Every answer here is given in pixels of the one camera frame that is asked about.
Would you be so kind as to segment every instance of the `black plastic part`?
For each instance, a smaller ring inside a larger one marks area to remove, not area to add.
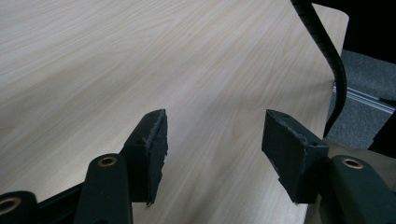
[[[145,115],[125,142],[120,154],[127,161],[132,202],[154,203],[163,177],[166,140],[167,118],[162,109]]]
[[[0,196],[0,223],[36,224],[38,205],[35,195],[15,191]]]
[[[46,224],[72,223],[81,190],[82,183],[39,203],[39,222]]]
[[[341,60],[340,55],[338,55],[337,49],[335,48],[332,40],[323,27],[323,24],[318,17],[317,12],[313,8],[312,4],[308,0],[290,0],[293,4],[297,14],[302,20],[305,28],[311,34],[318,48],[322,52],[323,56],[326,58],[327,63],[332,69],[335,79],[335,107],[330,115],[323,136],[326,137],[329,133],[331,127],[334,125],[335,121],[341,114],[347,99],[347,76],[346,71]]]
[[[396,110],[374,137],[369,150],[396,159]]]
[[[267,110],[262,151],[295,203],[315,203],[329,147],[291,116]]]
[[[396,223],[396,196],[367,162],[333,157],[330,179],[346,223]]]
[[[75,224],[132,223],[126,170],[125,159],[119,154],[106,154],[91,161]]]

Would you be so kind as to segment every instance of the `black cable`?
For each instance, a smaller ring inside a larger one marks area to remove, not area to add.
[[[335,48],[332,40],[324,29],[317,12],[312,6],[311,2],[307,0],[290,0],[302,20],[305,28],[311,34],[312,38],[317,43],[323,56],[326,58],[327,63],[332,69],[335,79],[335,107],[327,120],[326,127],[324,129],[323,137],[326,137],[329,133],[330,128],[334,125],[338,116],[344,108],[347,99],[347,77],[346,71],[341,61],[341,57],[338,55],[337,49]]]

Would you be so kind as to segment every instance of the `dark background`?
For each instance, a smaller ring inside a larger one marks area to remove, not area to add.
[[[396,13],[390,0],[312,0],[349,16],[344,49],[396,63]]]

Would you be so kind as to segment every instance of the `black rubber pad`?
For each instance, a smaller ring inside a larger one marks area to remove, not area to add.
[[[155,201],[168,150],[167,126],[164,109],[148,113],[120,152],[128,167],[131,202],[151,204]]]
[[[316,201],[316,183],[329,151],[323,141],[291,116],[267,110],[262,151],[294,203]]]

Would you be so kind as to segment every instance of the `light wood grain surface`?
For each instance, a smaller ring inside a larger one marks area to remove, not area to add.
[[[341,50],[347,16],[316,7]],[[290,1],[0,1],[0,193],[42,201],[165,108],[135,223],[303,223],[261,152],[265,109],[322,136],[332,73]]]

